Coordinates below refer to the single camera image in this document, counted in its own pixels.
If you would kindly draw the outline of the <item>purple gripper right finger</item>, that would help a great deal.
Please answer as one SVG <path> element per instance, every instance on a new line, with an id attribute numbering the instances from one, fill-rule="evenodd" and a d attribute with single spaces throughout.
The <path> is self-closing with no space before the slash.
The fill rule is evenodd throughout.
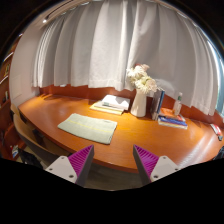
<path id="1" fill-rule="evenodd" d="M 179 167 L 169 157 L 157 156 L 137 145 L 133 146 L 133 156 L 143 185 L 179 170 Z"/>

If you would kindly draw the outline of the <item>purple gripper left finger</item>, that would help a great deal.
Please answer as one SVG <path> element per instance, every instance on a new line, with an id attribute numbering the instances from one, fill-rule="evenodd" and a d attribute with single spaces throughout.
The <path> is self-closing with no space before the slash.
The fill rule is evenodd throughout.
<path id="1" fill-rule="evenodd" d="M 85 185 L 94 157 L 94 146 L 87 146 L 66 157 L 60 156 L 46 171 L 81 187 Z"/>

